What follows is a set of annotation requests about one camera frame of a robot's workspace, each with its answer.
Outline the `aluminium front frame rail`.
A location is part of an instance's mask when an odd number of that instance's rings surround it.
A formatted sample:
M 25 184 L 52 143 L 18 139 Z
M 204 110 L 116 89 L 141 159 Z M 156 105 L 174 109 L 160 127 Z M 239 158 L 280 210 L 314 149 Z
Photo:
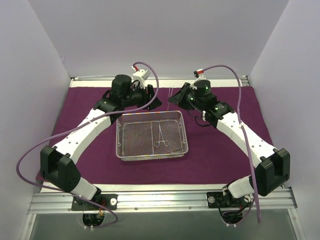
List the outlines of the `aluminium front frame rail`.
M 73 197 L 64 193 L 34 194 L 29 205 L 29 214 L 97 214 L 98 210 L 72 210 Z M 278 189 L 266 197 L 259 198 L 260 209 L 278 210 L 298 207 L 289 189 Z M 116 214 L 155 212 L 202 212 L 214 211 L 208 207 L 204 191 L 169 192 L 119 192 Z

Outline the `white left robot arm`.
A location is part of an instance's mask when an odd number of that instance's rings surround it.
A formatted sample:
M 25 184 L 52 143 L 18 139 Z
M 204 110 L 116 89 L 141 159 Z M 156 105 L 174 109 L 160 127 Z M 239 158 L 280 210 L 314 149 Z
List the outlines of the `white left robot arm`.
M 153 86 L 146 84 L 148 70 L 137 70 L 132 76 L 119 74 L 111 88 L 90 110 L 86 118 L 63 140 L 45 146 L 40 152 L 40 175 L 60 190 L 83 198 L 90 210 L 100 206 L 101 190 L 81 176 L 76 163 L 82 153 L 105 129 L 110 127 L 128 107 L 153 110 L 161 106 Z

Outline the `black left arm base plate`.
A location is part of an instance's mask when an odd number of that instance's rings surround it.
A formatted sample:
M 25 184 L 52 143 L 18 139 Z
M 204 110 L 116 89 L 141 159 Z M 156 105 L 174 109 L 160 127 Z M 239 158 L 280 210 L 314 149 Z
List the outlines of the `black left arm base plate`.
M 101 193 L 99 196 L 94 198 L 92 202 L 107 207 L 110 210 L 116 210 L 118 204 L 118 195 L 114 193 Z M 71 205 L 72 211 L 93 211 L 99 209 L 100 207 L 83 201 L 77 196 L 73 197 Z

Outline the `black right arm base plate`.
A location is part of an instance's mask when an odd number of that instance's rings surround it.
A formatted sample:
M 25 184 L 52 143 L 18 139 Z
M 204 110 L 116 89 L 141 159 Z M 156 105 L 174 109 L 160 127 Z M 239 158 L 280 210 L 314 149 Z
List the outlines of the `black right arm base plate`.
M 252 202 L 249 196 L 234 198 L 230 193 L 224 191 L 207 192 L 206 198 L 209 208 L 243 208 Z

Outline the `wire mesh instrument tray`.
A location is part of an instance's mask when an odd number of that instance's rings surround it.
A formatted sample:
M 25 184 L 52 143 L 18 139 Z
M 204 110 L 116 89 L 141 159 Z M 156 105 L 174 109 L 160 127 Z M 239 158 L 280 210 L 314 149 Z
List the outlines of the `wire mesh instrument tray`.
M 169 146 L 154 147 L 159 124 Z M 183 149 L 180 154 L 169 151 Z M 183 157 L 189 151 L 183 114 L 179 110 L 123 114 L 116 120 L 116 156 L 124 162 Z

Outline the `steel surgical scissors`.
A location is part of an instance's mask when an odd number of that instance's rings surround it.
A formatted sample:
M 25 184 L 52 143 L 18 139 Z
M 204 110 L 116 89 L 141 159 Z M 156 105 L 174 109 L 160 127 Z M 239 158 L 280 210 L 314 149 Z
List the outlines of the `steel surgical scissors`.
M 158 125 L 158 141 L 154 142 L 154 147 L 159 148 L 160 146 L 168 147 L 170 142 L 164 139 L 161 125 Z

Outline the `steel surgical forceps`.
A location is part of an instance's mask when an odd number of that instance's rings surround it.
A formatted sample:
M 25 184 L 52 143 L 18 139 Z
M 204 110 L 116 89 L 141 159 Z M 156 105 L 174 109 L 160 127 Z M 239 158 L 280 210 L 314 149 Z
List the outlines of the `steel surgical forceps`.
M 170 86 L 168 89 L 168 100 L 172 97 L 173 90 L 174 90 L 174 86 Z M 170 101 L 167 102 L 167 110 L 169 110 L 169 108 L 170 108 Z

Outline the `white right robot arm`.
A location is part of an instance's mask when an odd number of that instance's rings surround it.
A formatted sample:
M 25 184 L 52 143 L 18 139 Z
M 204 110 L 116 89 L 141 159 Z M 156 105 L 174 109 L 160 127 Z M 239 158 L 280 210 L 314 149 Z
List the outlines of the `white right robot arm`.
M 225 205 L 232 207 L 251 194 L 265 197 L 290 179 L 290 153 L 277 149 L 251 130 L 240 119 L 238 110 L 212 93 L 209 80 L 186 82 L 168 101 L 181 109 L 198 111 L 203 121 L 225 134 L 249 158 L 252 173 L 223 188 Z

